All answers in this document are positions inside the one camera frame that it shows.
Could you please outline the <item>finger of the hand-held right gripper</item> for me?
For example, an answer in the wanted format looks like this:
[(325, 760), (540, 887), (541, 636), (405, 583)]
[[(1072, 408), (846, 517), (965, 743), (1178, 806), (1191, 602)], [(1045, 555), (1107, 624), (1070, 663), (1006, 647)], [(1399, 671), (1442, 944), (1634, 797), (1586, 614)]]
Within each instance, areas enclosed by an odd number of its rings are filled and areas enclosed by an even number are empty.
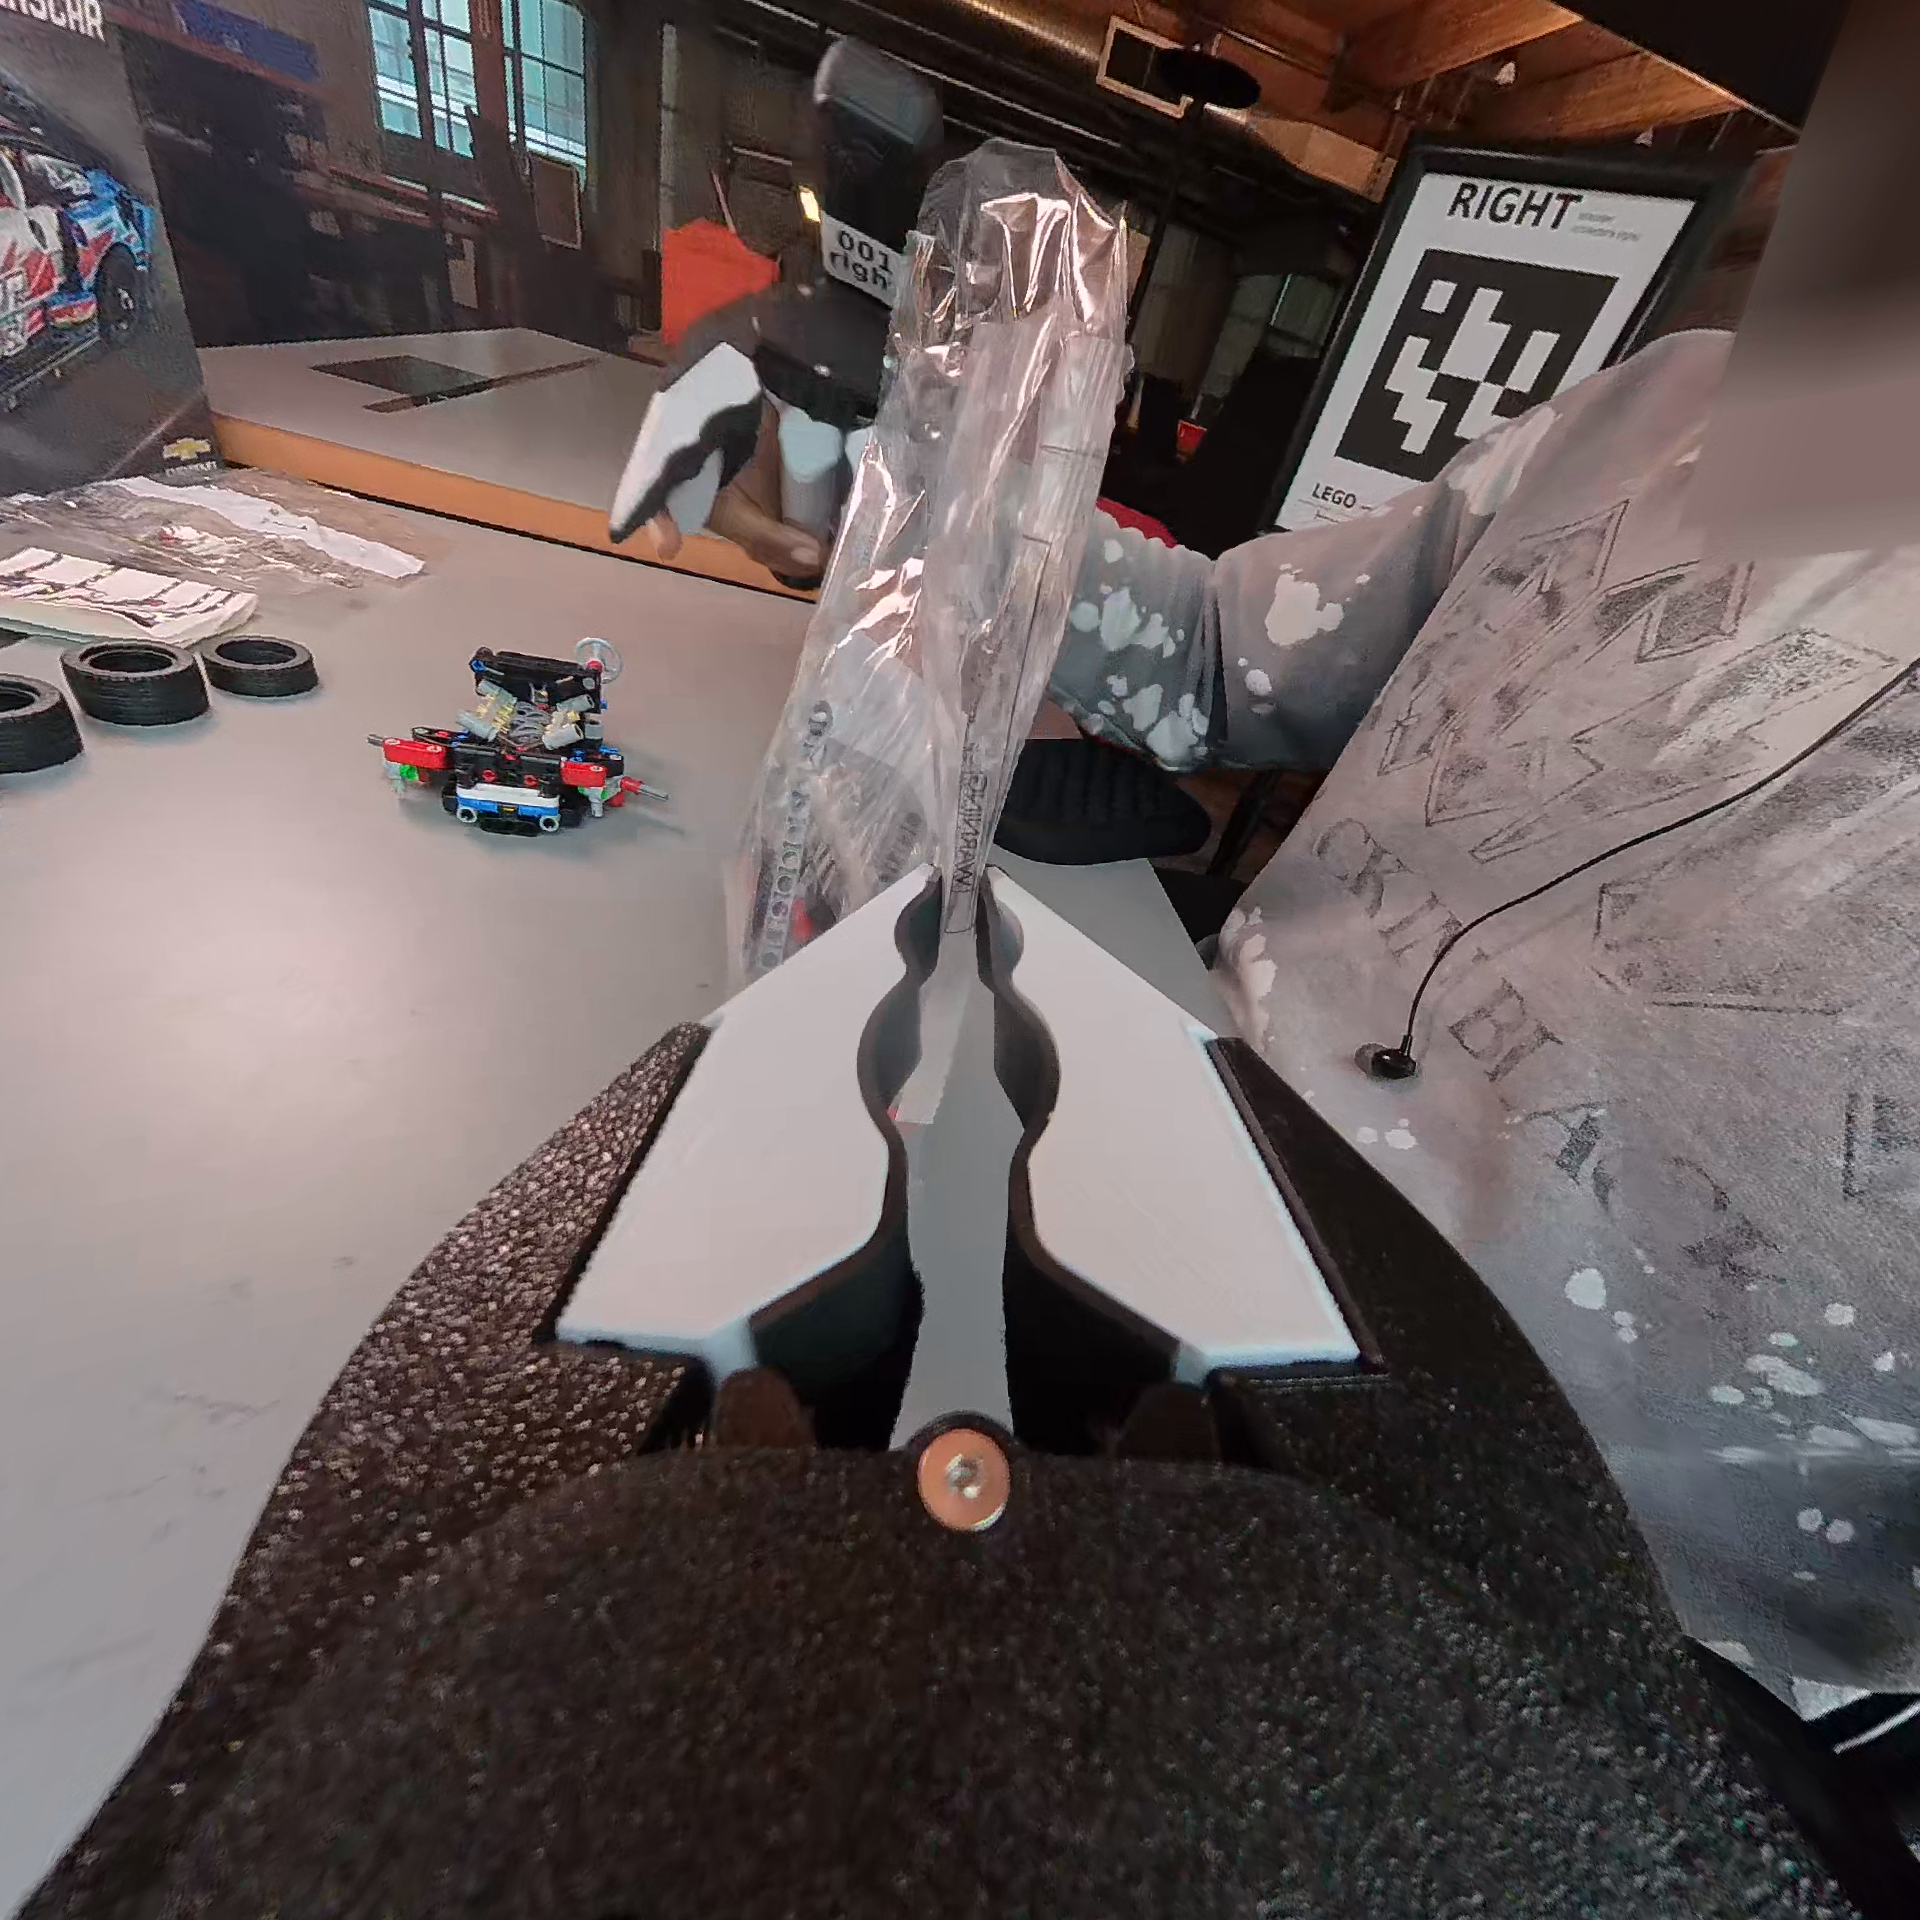
[(716, 495), (754, 454), (762, 375), (731, 342), (708, 347), (650, 400), (607, 511), (613, 543), (639, 531), (655, 549), (708, 534)]

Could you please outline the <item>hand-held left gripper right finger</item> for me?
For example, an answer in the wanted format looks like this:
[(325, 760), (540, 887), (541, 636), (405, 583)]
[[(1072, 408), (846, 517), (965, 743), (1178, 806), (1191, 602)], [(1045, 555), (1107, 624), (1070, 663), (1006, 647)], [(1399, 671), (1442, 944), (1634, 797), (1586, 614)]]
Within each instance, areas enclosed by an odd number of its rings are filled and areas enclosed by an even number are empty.
[(1015, 1428), (1123, 1428), (1142, 1395), (1359, 1381), (1359, 1323), (1223, 1038), (1006, 871), (978, 901), (1008, 1173)]

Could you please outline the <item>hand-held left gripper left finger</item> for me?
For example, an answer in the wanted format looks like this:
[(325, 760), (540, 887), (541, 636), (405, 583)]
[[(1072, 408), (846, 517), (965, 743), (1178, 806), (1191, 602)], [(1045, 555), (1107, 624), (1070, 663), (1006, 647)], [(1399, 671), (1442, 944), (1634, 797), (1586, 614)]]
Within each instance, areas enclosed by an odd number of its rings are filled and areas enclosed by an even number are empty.
[(779, 1374), (816, 1428), (894, 1428), (924, 1291), (894, 1103), (922, 1061), (926, 868), (703, 1024), (614, 1186), (556, 1338)]

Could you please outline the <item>large clear plastic bag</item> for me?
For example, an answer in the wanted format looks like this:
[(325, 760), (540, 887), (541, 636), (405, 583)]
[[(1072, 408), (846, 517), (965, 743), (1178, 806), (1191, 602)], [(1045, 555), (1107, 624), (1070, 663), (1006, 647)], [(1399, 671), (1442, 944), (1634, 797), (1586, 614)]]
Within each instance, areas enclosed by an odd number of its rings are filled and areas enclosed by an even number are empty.
[(1051, 668), (1130, 370), (1125, 222), (1053, 151), (989, 140), (927, 183), (877, 420), (726, 883), (752, 986), (917, 868), (943, 887), (930, 1038), (890, 1094), (938, 1115), (1004, 802)]

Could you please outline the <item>grey desk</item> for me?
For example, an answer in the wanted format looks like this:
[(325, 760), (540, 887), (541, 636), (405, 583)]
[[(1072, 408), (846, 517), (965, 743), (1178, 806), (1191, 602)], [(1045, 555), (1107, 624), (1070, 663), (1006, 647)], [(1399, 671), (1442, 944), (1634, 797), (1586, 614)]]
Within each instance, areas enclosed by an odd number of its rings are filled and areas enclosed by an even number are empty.
[[(725, 872), (807, 606), (267, 474), (422, 563), (255, 626), (320, 688), (4, 779), (4, 1915), (143, 1746), (282, 1462), (415, 1264), (726, 995)], [(474, 647), (624, 659), (664, 804), (556, 846), (398, 795)]]

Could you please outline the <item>person's right hand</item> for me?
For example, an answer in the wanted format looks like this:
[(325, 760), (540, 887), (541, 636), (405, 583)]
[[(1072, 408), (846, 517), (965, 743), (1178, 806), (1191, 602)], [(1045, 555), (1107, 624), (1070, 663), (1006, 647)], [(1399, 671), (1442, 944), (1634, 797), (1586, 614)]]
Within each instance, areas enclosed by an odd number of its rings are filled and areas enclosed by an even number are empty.
[(739, 547), (782, 586), (812, 592), (826, 576), (832, 542), (786, 517), (782, 423), (779, 402), (766, 400), (759, 408), (754, 454), (716, 495), (706, 525), (714, 536)]

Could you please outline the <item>wood-edged white table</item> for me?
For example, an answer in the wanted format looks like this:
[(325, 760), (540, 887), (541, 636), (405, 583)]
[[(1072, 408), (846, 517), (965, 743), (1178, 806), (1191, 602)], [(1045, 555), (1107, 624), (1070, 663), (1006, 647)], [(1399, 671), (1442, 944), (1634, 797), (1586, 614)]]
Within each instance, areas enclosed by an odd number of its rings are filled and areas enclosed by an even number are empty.
[(199, 349), (229, 463), (655, 566), (607, 539), (661, 368), (527, 326)]

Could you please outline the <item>toy car chassis assembly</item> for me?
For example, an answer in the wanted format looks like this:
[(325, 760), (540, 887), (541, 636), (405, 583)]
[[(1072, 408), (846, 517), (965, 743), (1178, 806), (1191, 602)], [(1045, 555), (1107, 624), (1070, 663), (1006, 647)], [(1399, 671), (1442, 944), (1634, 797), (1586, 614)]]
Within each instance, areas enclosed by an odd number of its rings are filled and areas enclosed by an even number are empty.
[(583, 638), (570, 655), (482, 644), (469, 670), (454, 727), (368, 736), (392, 791), (430, 791), (459, 824), (520, 836), (600, 820), (631, 797), (670, 802), (607, 743), (605, 685), (621, 671), (613, 642)]

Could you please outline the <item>black wrist rest pad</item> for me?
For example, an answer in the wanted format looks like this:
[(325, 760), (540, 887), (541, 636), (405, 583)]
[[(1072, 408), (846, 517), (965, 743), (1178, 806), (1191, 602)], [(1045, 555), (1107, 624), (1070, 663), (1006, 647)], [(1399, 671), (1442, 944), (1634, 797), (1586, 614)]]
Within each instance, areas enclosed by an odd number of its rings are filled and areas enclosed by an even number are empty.
[(1200, 799), (1150, 759), (1074, 739), (1030, 739), (1012, 773), (995, 846), (1047, 866), (1189, 856), (1212, 836)]

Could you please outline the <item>crumpled empty clear bags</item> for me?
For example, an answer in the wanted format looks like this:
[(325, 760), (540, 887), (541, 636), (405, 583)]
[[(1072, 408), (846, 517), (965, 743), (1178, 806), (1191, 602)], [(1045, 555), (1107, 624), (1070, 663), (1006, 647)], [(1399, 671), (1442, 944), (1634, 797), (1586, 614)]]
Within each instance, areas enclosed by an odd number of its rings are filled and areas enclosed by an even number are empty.
[(4, 554), (34, 543), (252, 592), (411, 586), (430, 563), (374, 536), (368, 502), (264, 471), (115, 477), (3, 502)]

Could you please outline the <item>black toy tyre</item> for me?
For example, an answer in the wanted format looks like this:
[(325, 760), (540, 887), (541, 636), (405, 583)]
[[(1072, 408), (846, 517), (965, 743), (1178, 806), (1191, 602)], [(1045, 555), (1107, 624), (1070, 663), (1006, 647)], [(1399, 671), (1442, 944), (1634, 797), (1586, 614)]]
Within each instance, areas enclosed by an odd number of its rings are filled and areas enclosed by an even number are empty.
[(229, 632), (199, 647), (206, 680), (240, 699), (296, 699), (320, 688), (312, 654), (294, 642), (264, 632)]
[(80, 722), (60, 688), (3, 675), (0, 709), (0, 773), (4, 776), (45, 773), (82, 757)]
[(60, 659), (84, 717), (122, 728), (167, 728), (208, 711), (202, 660), (160, 640), (92, 640)]

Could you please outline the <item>sticker sheet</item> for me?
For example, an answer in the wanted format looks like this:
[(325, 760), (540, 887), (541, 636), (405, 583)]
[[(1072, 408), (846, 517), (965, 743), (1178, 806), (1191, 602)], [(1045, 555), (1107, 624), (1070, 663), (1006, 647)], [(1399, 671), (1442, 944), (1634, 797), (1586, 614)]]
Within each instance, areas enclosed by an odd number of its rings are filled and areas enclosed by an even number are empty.
[(194, 647), (243, 629), (255, 595), (24, 547), (3, 560), (3, 629), (47, 640)]

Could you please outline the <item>toy car box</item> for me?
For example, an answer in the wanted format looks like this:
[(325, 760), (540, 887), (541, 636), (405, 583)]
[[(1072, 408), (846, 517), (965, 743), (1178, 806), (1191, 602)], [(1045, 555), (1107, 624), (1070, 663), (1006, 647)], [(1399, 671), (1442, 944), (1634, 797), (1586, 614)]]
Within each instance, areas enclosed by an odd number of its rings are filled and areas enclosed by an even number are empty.
[(4, 3), (3, 492), (221, 467), (108, 8)]

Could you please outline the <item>black framed marker sign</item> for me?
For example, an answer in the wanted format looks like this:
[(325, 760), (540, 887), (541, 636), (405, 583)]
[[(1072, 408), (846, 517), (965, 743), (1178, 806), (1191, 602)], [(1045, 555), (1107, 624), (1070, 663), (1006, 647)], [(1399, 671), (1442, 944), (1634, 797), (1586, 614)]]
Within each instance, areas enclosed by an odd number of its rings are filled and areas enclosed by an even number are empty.
[(1643, 146), (1414, 135), (1261, 527), (1378, 509), (1637, 349), (1709, 256), (1740, 179)]

